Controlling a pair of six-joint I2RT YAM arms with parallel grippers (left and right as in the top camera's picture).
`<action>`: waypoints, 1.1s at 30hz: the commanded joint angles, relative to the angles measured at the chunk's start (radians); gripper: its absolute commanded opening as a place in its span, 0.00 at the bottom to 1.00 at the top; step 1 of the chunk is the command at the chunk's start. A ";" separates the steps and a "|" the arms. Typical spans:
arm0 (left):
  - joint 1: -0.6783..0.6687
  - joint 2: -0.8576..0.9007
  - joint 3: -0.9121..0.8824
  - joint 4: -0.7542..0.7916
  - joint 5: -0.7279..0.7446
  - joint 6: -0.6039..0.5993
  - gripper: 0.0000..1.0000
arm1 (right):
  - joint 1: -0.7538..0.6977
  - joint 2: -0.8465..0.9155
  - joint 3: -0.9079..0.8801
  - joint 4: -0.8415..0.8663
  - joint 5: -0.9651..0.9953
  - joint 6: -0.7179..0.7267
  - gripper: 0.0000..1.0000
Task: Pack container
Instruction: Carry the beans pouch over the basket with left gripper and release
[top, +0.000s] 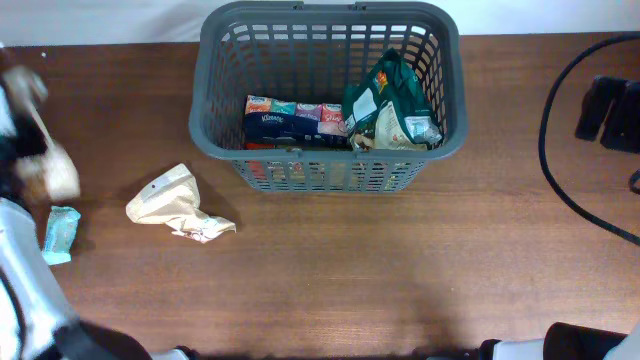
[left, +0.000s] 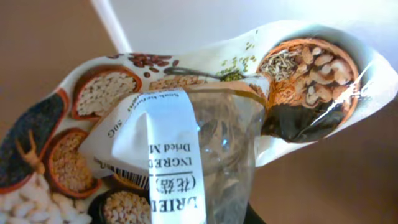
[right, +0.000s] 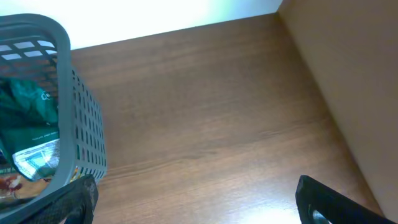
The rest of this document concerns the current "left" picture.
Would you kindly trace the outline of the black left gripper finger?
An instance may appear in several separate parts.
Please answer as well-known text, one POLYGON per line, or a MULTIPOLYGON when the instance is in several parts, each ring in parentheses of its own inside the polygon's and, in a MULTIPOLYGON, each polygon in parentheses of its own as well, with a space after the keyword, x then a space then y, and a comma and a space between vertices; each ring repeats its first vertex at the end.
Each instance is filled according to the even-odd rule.
POLYGON ((266 222, 255 212, 250 204, 246 207, 244 224, 266 224, 266 222))

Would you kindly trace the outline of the cream brown snack wrapper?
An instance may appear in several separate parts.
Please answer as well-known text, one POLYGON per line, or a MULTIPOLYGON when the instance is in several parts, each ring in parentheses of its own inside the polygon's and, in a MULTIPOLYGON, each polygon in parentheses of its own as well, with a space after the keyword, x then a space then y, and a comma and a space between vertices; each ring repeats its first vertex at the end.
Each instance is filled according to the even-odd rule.
POLYGON ((2 223, 243 223, 254 170, 375 113, 397 73, 277 21, 188 54, 81 64, 1 143, 2 223))

